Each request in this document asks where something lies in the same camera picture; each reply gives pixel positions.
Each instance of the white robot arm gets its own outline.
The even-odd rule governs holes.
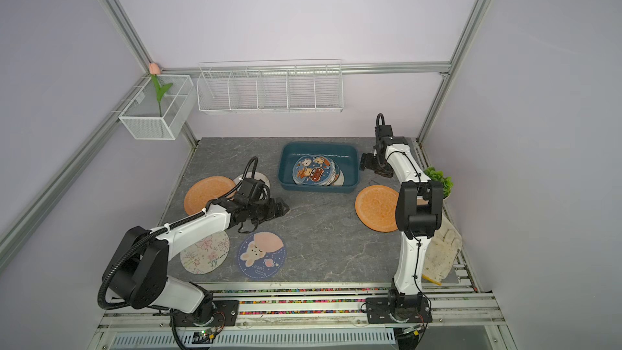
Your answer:
[[[178,325],[211,323],[218,313],[212,294],[198,285],[167,276],[167,263],[186,247],[215,232],[238,224],[241,229],[248,219],[254,231],[260,223],[289,211],[280,198],[270,197],[263,181],[254,179],[257,157],[249,161],[243,175],[247,176],[253,163],[250,178],[243,178],[232,190],[210,200],[199,213],[150,230],[142,227],[128,230],[102,276],[98,305],[103,309],[128,306],[171,309],[172,315],[186,323]],[[108,302],[108,288],[124,301]]]
[[[385,125],[382,113],[376,118],[374,152],[363,154],[360,167],[385,177],[396,175],[401,184],[395,212],[401,247],[397,272],[386,300],[389,312],[393,317],[417,314],[429,321],[429,300],[422,292],[421,278],[427,247],[442,220],[443,187],[424,174],[412,157],[406,139],[393,136],[393,129]],[[419,198],[427,203],[418,204]]]

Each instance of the mounting plate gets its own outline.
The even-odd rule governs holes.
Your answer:
[[[403,316],[411,315],[412,318],[409,318],[407,322],[404,322],[401,318],[393,319],[389,313],[389,299],[386,297],[368,297],[365,299],[365,302],[367,307],[367,321],[370,324],[421,323],[419,315],[408,312],[408,310],[400,312],[399,308],[397,309],[398,313]],[[424,323],[432,322],[432,314],[426,298],[423,298],[421,301],[421,311],[419,314],[423,318]]]
[[[223,316],[216,312],[222,312],[225,315],[225,327],[227,326],[235,326],[235,321],[237,319],[237,308],[239,306],[238,300],[214,300],[214,305],[216,309],[214,311],[214,319],[208,323],[208,326],[222,326],[223,325]],[[173,316],[175,319],[175,326],[177,327],[198,327],[194,325],[189,320],[186,320],[183,315],[175,315]]]

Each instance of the wire basket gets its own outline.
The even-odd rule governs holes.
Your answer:
[[[205,113],[343,110],[341,62],[252,61],[199,64]]]
[[[188,75],[158,75],[161,85],[173,85],[162,97],[160,108],[151,79],[123,109],[119,119],[136,139],[174,140],[197,102],[194,84]]]

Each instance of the floral coaster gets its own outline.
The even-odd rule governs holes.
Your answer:
[[[179,258],[190,273],[206,274],[219,267],[227,253],[229,236],[225,231],[219,231],[183,249]]]

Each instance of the metal vent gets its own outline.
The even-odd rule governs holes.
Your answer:
[[[186,347],[191,344],[192,331],[180,335]],[[291,347],[338,346],[341,344],[394,344],[390,328],[355,328],[340,330],[248,330],[222,332],[212,347]],[[113,340],[112,349],[174,349],[170,332],[121,332]]]

